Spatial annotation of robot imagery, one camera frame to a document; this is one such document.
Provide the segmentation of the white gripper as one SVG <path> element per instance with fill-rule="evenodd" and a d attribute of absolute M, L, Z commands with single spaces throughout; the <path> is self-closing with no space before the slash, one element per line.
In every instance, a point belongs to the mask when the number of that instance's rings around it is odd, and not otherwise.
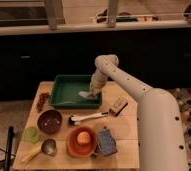
<path fill-rule="evenodd" d="M 98 93 L 101 92 L 105 84 L 106 84 L 106 75 L 101 72 L 95 72 L 91 78 L 90 91 L 94 95 L 97 95 Z"/>

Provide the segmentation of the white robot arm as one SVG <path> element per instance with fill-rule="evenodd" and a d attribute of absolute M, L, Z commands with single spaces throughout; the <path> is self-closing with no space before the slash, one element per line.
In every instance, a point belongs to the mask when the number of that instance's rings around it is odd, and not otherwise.
<path fill-rule="evenodd" d="M 97 94 L 111 78 L 137 102 L 140 171 L 189 171 L 176 99 L 126 73 L 118 64 L 114 54 L 97 56 L 90 89 Z"/>

